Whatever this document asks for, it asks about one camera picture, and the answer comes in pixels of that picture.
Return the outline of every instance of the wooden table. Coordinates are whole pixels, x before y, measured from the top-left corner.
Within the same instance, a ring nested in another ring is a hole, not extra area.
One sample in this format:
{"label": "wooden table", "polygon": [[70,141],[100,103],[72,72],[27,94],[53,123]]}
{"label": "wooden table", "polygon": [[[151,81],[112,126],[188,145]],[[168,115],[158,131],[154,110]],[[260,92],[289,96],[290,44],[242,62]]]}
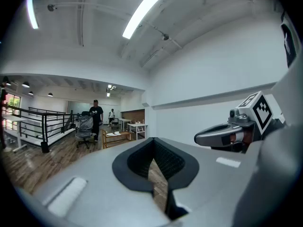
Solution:
{"label": "wooden table", "polygon": [[26,144],[25,145],[21,145],[20,125],[19,125],[21,121],[26,121],[27,119],[25,119],[25,118],[19,118],[19,117],[13,116],[11,114],[4,114],[3,118],[6,119],[6,120],[10,120],[12,122],[17,122],[17,142],[18,142],[18,148],[14,149],[13,152],[16,152],[16,151],[22,149],[23,147],[27,146]]}
{"label": "wooden table", "polygon": [[130,132],[119,132],[120,135],[115,135],[115,136],[108,136],[106,131],[105,130],[102,130],[102,145],[103,145],[103,149],[106,149],[107,148],[107,144],[108,143],[112,143],[112,142],[118,142],[118,141],[122,141],[124,139],[118,139],[118,140],[113,140],[113,141],[110,141],[110,142],[107,142],[107,139],[115,139],[115,138],[118,138],[118,137],[123,137],[123,136],[126,136],[126,139],[131,141],[132,140],[132,134]]}
{"label": "wooden table", "polygon": [[132,132],[132,127],[136,128],[136,140],[138,139],[138,127],[141,127],[139,133],[143,133],[144,132],[144,138],[145,138],[145,131],[146,131],[146,126],[147,124],[144,123],[128,123],[127,125],[129,125],[129,132]]}
{"label": "wooden table", "polygon": [[119,119],[119,123],[118,124],[122,124],[123,126],[121,126],[121,129],[124,131],[124,123],[127,123],[127,122],[132,122],[130,119],[122,119],[122,118],[120,118]]}

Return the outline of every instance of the white desk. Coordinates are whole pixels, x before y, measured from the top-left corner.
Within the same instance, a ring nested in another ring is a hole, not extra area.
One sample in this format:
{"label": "white desk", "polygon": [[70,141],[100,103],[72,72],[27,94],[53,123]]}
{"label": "white desk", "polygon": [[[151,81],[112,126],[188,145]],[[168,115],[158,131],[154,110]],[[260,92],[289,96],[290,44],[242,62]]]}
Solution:
{"label": "white desk", "polygon": [[144,132],[144,138],[145,138],[145,129],[146,129],[146,126],[147,124],[144,124],[144,123],[128,123],[127,125],[129,125],[129,131],[132,132],[132,127],[135,127],[136,128],[136,140],[138,140],[138,127],[141,127],[139,133],[141,132]]}
{"label": "white desk", "polygon": [[127,123],[127,122],[132,122],[130,119],[119,119],[119,123],[118,124],[120,124],[121,123],[121,129],[123,129],[123,131],[124,131],[124,123]]}
{"label": "white desk", "polygon": [[23,147],[27,146],[26,144],[25,145],[21,145],[20,126],[19,126],[19,124],[20,124],[21,121],[26,121],[27,119],[25,119],[25,118],[19,118],[19,117],[13,116],[11,114],[4,114],[3,118],[6,119],[6,120],[10,120],[12,122],[17,122],[17,142],[18,142],[18,148],[14,149],[13,152],[16,152],[16,151],[22,149]]}

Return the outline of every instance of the chair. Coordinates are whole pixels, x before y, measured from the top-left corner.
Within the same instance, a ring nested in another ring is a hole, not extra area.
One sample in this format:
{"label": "chair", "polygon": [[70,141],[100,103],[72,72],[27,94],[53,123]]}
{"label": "chair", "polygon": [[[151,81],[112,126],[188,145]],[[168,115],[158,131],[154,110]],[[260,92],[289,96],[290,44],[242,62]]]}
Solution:
{"label": "chair", "polygon": [[90,116],[89,112],[82,112],[82,114],[78,117],[79,120],[79,130],[76,132],[76,138],[83,139],[78,142],[77,148],[79,145],[85,144],[86,148],[89,149],[88,143],[90,143],[87,139],[91,138],[94,133],[91,132],[93,128],[93,117]]}

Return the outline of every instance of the person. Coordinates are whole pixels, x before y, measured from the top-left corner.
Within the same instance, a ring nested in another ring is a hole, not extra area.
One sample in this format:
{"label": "person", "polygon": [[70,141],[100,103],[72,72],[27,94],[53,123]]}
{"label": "person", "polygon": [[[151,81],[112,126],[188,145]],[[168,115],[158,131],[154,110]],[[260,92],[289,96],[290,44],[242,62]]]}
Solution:
{"label": "person", "polygon": [[110,123],[115,119],[115,112],[114,109],[112,108],[112,111],[109,112],[108,115],[108,127],[110,126]]}
{"label": "person", "polygon": [[[6,98],[6,90],[5,90],[5,86],[7,83],[10,83],[9,78],[7,76],[5,76],[3,78],[1,87],[0,87],[0,105],[1,105],[1,112],[0,112],[0,121],[2,122],[2,107],[7,108],[8,104],[4,104],[5,98]],[[6,147],[5,145],[5,141],[4,141],[4,135],[3,135],[3,127],[0,127],[0,138],[1,138],[1,145],[2,145],[2,149],[4,152],[9,152],[12,149],[10,147]]]}
{"label": "person", "polygon": [[94,106],[90,108],[89,110],[90,113],[95,113],[93,115],[93,129],[92,133],[95,133],[96,135],[94,136],[95,142],[98,142],[98,135],[99,135],[99,126],[103,122],[103,110],[100,106],[98,106],[98,100],[94,100]]}

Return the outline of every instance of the black rubber opening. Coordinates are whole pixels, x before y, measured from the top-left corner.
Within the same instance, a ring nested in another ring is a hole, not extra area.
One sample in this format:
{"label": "black rubber opening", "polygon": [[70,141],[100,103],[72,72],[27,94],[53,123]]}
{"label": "black rubber opening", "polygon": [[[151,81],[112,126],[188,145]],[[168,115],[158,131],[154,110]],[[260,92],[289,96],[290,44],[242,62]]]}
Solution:
{"label": "black rubber opening", "polygon": [[165,213],[170,219],[179,218],[187,211],[176,206],[172,191],[187,187],[197,175],[199,163],[192,155],[159,138],[148,138],[114,159],[114,175],[130,190],[153,194],[153,183],[147,180],[153,159],[168,182]]}

